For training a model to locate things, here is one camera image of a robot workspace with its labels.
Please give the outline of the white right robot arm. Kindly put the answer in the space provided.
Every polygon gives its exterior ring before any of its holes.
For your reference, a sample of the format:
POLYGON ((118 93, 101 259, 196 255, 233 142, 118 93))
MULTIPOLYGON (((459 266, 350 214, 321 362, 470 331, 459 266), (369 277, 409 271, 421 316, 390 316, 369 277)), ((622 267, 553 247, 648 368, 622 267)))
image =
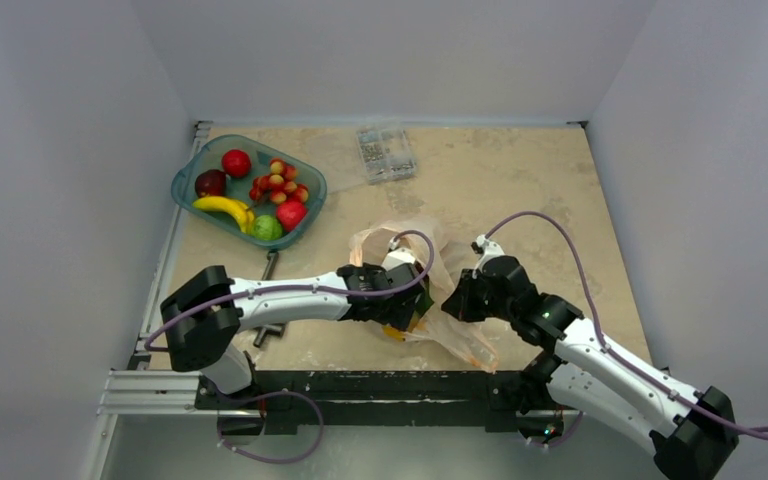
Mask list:
POLYGON ((463 322, 498 318, 525 342, 541 348, 520 373, 514 394, 523 413, 551 403, 571 407, 631 439, 651 454, 669 479, 712 479, 739 440, 709 419, 733 420, 729 397, 715 387, 701 392, 646 364, 627 364, 593 320, 560 296, 541 293, 512 256, 462 271, 443 312, 463 322))

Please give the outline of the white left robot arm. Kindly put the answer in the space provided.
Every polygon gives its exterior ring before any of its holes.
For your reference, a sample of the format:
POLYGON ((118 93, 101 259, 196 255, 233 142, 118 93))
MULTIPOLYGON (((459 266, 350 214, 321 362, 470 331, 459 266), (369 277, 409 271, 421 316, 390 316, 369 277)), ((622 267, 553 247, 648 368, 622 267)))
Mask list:
POLYGON ((406 248, 389 252, 383 264, 344 265, 305 279, 230 278, 208 267, 164 301, 164 325, 171 368, 198 372, 232 408, 257 399, 251 358, 233 346, 245 330, 298 320, 375 322, 405 330, 426 295, 427 272, 406 248))

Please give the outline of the orange fake fruit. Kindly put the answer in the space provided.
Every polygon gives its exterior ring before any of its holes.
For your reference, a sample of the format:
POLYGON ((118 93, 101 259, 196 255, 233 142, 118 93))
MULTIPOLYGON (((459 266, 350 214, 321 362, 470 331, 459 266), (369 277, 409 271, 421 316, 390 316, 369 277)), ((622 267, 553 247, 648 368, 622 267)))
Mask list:
POLYGON ((406 336, 405 332, 400 331, 400 330, 398 330, 398 329, 396 329, 394 327, 391 327, 391 326, 383 326, 382 327, 382 332, 386 336, 388 336, 389 338, 391 338, 391 339, 393 339, 395 341, 404 342, 404 341, 407 340, 407 336, 406 336))

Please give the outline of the green fake custard apple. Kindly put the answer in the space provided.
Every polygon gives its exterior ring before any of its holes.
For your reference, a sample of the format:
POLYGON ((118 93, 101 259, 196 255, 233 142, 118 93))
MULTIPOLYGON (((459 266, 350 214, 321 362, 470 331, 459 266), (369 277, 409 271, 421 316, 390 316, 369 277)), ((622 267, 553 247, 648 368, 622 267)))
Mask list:
POLYGON ((275 216, 260 215, 251 223, 250 235, 260 241, 272 242, 280 239, 284 235, 284 230, 275 216))

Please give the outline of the red yellow fake cherry bunch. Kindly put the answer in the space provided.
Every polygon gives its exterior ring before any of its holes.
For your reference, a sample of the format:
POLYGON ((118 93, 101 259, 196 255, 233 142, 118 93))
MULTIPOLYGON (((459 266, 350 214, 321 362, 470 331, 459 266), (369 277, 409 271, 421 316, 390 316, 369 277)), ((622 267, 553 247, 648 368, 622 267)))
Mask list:
POLYGON ((280 205, 288 200, 305 204, 310 196, 309 188, 299 182, 301 170, 292 163, 274 157, 267 163, 267 172, 256 176, 249 191, 255 204, 270 202, 280 205))

